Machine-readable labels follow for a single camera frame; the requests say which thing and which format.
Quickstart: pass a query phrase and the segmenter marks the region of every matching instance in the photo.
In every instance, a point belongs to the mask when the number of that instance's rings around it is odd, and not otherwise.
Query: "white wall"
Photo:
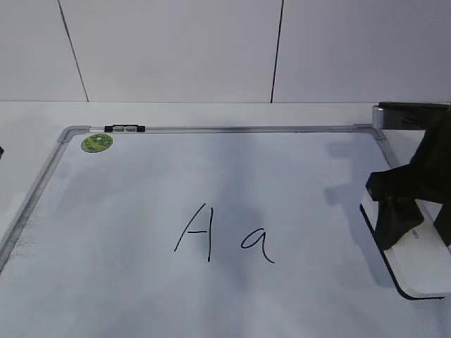
[[[0,2],[0,101],[85,101],[57,0]]]
[[[275,102],[451,100],[450,0],[285,0]]]
[[[61,0],[90,101],[269,102],[281,0]],[[0,101],[86,99],[58,0],[0,3]],[[451,101],[451,0],[285,0],[275,102]]]
[[[280,0],[62,0],[90,101],[269,102]]]

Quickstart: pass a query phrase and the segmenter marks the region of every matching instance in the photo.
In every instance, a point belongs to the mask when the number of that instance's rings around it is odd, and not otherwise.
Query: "white base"
[[[364,192],[362,206],[376,229],[378,202]],[[385,250],[386,261],[403,293],[412,298],[451,295],[451,253],[434,228],[427,212],[419,206],[425,221]]]

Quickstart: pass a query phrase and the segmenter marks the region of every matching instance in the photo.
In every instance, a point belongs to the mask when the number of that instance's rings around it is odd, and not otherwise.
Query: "black marker writing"
[[[190,227],[192,221],[196,218],[196,216],[200,213],[200,211],[205,207],[205,203],[201,205],[201,207],[199,209],[197,209],[196,213],[194,214],[194,216],[192,216],[191,220],[189,221],[189,223],[187,224],[187,226],[185,227],[185,229],[183,230],[180,238],[178,239],[177,245],[175,245],[175,249],[174,252],[177,251],[178,246],[180,245],[180,242],[182,241],[183,236],[185,236],[185,233],[187,232],[188,234],[209,234],[209,256],[207,258],[208,262],[211,260],[211,224],[213,222],[213,213],[214,210],[213,208],[210,208],[210,222],[209,222],[209,231],[206,230],[197,230],[197,231],[187,231],[188,228]]]
[[[274,262],[274,261],[272,261],[271,259],[269,259],[269,257],[266,255],[266,252],[265,252],[266,231],[264,231],[264,230],[265,230],[264,228],[260,227],[259,229],[257,229],[257,230],[255,230],[255,231],[251,232],[250,234],[248,234],[248,235],[246,236],[246,238],[244,238],[243,241],[241,242],[241,247],[242,247],[243,249],[252,248],[255,244],[257,244],[257,243],[259,242],[260,239],[262,239],[262,241],[261,241],[261,250],[263,251],[263,256],[266,258],[266,260],[267,260],[269,263],[274,264],[274,263],[276,263],[276,262]],[[253,234],[257,233],[258,231],[263,231],[263,233],[259,236],[259,238],[257,238],[257,240],[256,240],[255,242],[253,242],[252,244],[250,244],[250,245],[245,245],[246,241],[247,241]]]
[[[211,223],[213,222],[213,208],[210,208],[210,224],[209,224],[209,258],[208,258],[208,262],[210,261],[211,258]]]

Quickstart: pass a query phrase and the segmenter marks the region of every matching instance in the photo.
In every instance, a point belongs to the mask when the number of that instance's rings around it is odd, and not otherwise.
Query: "whiteboard frame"
[[[8,262],[9,256],[16,242],[22,234],[42,192],[51,179],[56,166],[67,148],[71,139],[78,134],[214,134],[214,133],[316,133],[316,132],[341,132],[341,133],[365,133],[371,135],[381,150],[390,168],[400,165],[388,140],[381,130],[376,130],[372,125],[343,125],[343,126],[281,126],[281,127],[145,127],[144,132],[105,132],[105,127],[91,127],[89,125],[74,125],[64,129],[57,140],[54,150],[49,155],[43,168],[38,174],[35,183],[31,186],[24,204],[17,216],[0,241],[0,274]]]

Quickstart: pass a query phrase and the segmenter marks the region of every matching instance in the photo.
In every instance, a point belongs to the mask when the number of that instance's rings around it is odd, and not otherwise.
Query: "green magnet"
[[[88,136],[82,142],[82,149],[87,153],[99,153],[107,150],[113,144],[113,137],[107,134]]]

